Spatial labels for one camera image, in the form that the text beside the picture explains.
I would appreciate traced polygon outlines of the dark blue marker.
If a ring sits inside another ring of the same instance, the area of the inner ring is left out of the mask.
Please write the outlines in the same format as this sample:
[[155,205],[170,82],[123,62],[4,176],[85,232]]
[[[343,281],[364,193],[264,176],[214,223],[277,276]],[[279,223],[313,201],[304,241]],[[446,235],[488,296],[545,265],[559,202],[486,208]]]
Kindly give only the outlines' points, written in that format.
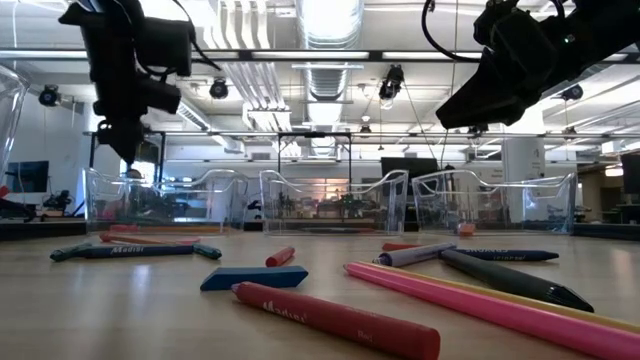
[[456,249],[456,252],[487,261],[539,262],[559,257],[558,253],[542,250]]

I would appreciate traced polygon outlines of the black monitor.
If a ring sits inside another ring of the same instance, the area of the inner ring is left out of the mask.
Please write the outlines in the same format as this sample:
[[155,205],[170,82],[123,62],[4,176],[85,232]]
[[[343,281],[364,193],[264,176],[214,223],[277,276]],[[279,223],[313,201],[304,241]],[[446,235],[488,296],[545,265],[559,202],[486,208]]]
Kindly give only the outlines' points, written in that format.
[[623,188],[626,194],[640,195],[640,153],[620,156],[623,170]]
[[408,172],[407,195],[413,195],[412,179],[427,174],[435,173],[439,170],[436,159],[433,158],[394,158],[383,157],[381,159],[381,169],[384,175],[394,170],[405,170]]
[[49,162],[10,162],[5,172],[7,186],[15,193],[45,193],[48,191]]

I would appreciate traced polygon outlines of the yellow pencil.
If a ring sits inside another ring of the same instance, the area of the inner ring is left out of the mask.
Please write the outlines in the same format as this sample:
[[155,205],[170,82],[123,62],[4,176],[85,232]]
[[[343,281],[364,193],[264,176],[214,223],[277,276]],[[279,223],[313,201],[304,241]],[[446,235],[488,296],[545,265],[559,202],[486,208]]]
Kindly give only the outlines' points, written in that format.
[[592,322],[599,325],[609,326],[619,330],[628,331],[631,333],[640,334],[640,325],[634,325],[628,322],[623,322],[614,318],[596,315],[594,313],[590,313],[586,311],[581,311],[581,310],[577,310],[569,307],[564,307],[564,306],[560,306],[552,303],[546,303],[539,300],[526,298],[519,295],[509,294],[502,291],[497,291],[497,290],[487,289],[487,288],[483,288],[475,285],[469,285],[461,282],[450,281],[450,280],[445,280],[437,277],[422,275],[422,274],[400,270],[400,269],[396,269],[388,266],[378,265],[374,263],[357,261],[357,264],[370,267],[370,268],[376,268],[378,270],[386,271],[389,273],[395,273],[405,277],[411,277],[411,278],[415,278],[423,281],[433,282],[440,285],[447,285],[447,286],[458,288],[468,292],[473,292],[476,294],[481,294],[481,295],[497,298],[500,300],[509,301],[519,305],[524,305],[524,306],[536,308],[539,310],[544,310],[547,312],[552,312],[552,313],[572,317],[575,319]]

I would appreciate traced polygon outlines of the red and black equipment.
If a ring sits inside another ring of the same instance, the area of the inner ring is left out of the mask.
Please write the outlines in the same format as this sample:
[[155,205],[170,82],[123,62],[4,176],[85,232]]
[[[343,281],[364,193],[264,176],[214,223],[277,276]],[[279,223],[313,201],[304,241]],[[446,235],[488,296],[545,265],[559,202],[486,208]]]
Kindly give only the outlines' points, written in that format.
[[10,193],[7,186],[0,186],[0,213],[3,210],[19,212],[25,216],[25,222],[30,222],[36,217],[36,212],[29,209],[26,205],[16,203],[5,198]]

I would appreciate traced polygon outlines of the silver ceiling duct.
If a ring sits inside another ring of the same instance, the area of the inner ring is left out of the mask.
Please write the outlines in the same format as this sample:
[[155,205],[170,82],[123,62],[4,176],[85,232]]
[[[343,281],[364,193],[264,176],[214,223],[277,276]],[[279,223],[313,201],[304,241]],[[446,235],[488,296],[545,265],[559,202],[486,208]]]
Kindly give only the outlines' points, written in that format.
[[[354,50],[360,45],[364,0],[296,0],[296,14],[301,47],[306,50]],[[304,76],[312,129],[335,131],[351,71],[344,63],[309,64]]]

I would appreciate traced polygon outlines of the clear plastic bin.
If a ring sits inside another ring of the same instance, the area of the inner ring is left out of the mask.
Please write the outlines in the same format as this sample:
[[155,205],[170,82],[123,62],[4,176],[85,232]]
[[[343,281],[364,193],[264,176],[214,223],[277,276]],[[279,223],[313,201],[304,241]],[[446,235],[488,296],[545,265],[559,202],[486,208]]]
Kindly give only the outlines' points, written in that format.
[[29,82],[13,69],[0,65],[0,180],[3,179]]
[[263,171],[263,231],[269,235],[401,235],[408,180],[404,170],[367,183],[287,179],[276,171]]
[[240,231],[249,200],[249,179],[233,170],[212,169],[182,182],[143,180],[149,188],[146,207],[132,213],[129,179],[107,176],[88,168],[84,171],[85,219],[90,231],[109,231],[111,225],[139,227],[225,228],[226,235]]
[[474,235],[573,230],[574,173],[515,182],[488,182],[471,170],[446,170],[412,180],[419,230],[458,236],[461,223]]

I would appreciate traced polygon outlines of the black overhead frame bar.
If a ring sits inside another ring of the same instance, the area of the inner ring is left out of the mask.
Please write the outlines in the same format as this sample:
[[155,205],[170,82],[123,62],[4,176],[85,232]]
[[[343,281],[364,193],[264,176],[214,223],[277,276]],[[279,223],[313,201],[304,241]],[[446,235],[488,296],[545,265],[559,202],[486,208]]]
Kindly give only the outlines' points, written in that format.
[[[382,50],[204,50],[214,62],[418,62],[445,63],[451,61],[436,51],[382,51]],[[83,49],[0,48],[0,59],[24,61],[84,61]]]

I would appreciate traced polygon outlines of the blue Madisi crayon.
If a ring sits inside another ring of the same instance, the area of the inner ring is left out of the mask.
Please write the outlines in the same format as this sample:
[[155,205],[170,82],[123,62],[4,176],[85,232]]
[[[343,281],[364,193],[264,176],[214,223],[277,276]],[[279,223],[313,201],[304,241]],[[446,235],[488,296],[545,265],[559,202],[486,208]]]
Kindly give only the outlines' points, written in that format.
[[124,258],[124,257],[150,257],[170,255],[190,255],[193,253],[192,245],[168,245],[168,246],[104,246],[90,247],[80,250],[79,257],[87,259]]

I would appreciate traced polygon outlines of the black pen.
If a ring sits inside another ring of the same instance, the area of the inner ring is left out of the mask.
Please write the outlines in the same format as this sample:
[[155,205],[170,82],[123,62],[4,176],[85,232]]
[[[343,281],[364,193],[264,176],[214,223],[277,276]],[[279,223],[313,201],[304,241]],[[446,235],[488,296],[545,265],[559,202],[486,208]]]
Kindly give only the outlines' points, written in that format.
[[564,285],[455,250],[441,252],[440,259],[496,290],[581,311],[595,312],[593,306],[583,297]]

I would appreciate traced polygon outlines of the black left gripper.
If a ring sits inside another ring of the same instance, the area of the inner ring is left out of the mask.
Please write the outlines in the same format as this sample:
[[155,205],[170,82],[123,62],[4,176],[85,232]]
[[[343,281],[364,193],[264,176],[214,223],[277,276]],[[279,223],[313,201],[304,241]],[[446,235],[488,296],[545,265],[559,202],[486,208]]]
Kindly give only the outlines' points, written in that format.
[[[140,73],[134,57],[133,40],[105,29],[83,28],[90,79],[98,97],[95,108],[105,117],[140,117],[149,107],[175,114],[181,94],[173,85]],[[128,165],[135,161],[144,140],[139,119],[102,120],[97,127],[98,141],[109,145]]]

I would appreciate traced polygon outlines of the lavender pen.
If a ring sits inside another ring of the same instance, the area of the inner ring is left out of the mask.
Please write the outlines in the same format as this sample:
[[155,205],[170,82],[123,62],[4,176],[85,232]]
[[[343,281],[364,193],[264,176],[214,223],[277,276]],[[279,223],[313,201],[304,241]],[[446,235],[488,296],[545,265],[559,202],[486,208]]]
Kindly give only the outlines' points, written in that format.
[[389,250],[382,252],[377,258],[374,258],[372,263],[389,267],[403,267],[435,259],[441,252],[446,250],[455,250],[456,248],[457,246],[453,243],[441,243],[399,250]]

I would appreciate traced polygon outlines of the large red Madisi crayon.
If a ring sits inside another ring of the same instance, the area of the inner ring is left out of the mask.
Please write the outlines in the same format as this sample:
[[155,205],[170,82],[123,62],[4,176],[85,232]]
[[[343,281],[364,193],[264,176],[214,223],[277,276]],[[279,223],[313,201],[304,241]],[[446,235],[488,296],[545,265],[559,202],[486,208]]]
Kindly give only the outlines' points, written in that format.
[[244,304],[406,360],[439,359],[434,328],[252,282],[231,290]]

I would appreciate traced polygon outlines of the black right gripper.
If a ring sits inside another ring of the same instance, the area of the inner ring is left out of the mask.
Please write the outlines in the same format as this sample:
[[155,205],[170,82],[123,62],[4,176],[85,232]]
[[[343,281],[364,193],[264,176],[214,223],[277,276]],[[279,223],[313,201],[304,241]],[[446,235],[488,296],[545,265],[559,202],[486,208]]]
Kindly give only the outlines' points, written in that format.
[[581,0],[550,0],[556,13],[538,20],[520,0],[488,0],[474,22],[483,45],[474,75],[436,117],[445,129],[519,121],[541,94],[581,74]]

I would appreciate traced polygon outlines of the small red crayon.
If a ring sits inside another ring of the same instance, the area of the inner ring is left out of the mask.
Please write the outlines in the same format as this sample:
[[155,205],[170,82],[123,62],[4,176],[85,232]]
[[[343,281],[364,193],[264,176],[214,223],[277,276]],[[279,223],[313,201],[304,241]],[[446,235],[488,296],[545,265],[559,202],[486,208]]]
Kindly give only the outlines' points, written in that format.
[[266,260],[265,260],[265,266],[266,267],[279,267],[284,265],[286,262],[288,262],[295,254],[295,248],[294,247],[286,247],[284,249],[281,249],[280,251],[276,252],[275,254],[269,256]]

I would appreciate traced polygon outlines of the blue wedge eraser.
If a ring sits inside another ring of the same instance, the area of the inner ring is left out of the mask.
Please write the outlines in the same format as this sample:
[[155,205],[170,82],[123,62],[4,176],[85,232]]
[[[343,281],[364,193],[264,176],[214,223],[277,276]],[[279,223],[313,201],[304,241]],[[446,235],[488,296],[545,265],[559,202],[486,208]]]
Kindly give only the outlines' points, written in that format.
[[201,291],[230,290],[235,284],[252,282],[274,288],[297,287],[308,271],[301,266],[219,267],[200,285]]

